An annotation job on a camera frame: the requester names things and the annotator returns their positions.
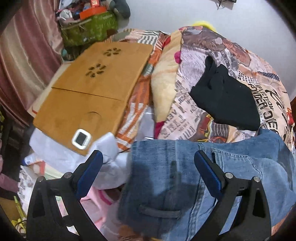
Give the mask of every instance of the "metal screw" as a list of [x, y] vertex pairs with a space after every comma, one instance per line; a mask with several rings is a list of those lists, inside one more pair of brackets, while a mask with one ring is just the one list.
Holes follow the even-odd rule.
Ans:
[[72, 176], [72, 173], [71, 172], [66, 172], [65, 174], [64, 174], [64, 177], [65, 178], [70, 178]]
[[39, 182], [39, 183], [42, 182], [43, 180], [44, 180], [44, 176], [41, 176], [41, 177], [37, 178], [37, 182]]
[[259, 177], [254, 177], [254, 181], [259, 183], [260, 182], [260, 178]]
[[230, 172], [225, 173], [225, 176], [229, 179], [233, 178], [233, 174]]

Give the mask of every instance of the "blue jeans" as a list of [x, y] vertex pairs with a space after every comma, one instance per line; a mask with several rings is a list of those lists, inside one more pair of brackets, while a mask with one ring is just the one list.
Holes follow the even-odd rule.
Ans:
[[[151, 140], [132, 146], [132, 172], [119, 204], [119, 219], [135, 232], [166, 240], [190, 240], [216, 200], [194, 165], [203, 150], [224, 172], [237, 178], [258, 176], [267, 196], [271, 224], [277, 224], [296, 201], [295, 162], [280, 136], [260, 129], [258, 136], [235, 143]], [[222, 232], [229, 230], [236, 198]]]

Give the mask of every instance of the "black folded garment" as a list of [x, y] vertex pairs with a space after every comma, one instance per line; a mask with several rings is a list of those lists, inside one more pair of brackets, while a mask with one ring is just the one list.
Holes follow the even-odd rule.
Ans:
[[217, 67], [210, 56], [205, 66], [203, 76], [190, 91], [197, 106], [208, 112], [216, 123], [240, 130], [258, 130], [260, 117], [250, 88], [229, 76], [224, 65]]

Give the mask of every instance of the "green container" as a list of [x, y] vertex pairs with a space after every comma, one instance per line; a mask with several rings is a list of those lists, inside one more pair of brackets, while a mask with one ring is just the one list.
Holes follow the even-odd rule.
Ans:
[[118, 29], [116, 16], [112, 11], [93, 15], [79, 23], [61, 28], [64, 46], [79, 46], [105, 40], [107, 30]]

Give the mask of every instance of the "white wall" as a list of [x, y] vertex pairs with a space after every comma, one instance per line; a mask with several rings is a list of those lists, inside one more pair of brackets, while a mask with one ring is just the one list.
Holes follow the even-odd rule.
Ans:
[[217, 0], [126, 0], [128, 28], [173, 32], [198, 20], [261, 56], [275, 69], [290, 100], [296, 96], [296, 40], [266, 0], [237, 0], [217, 10]]

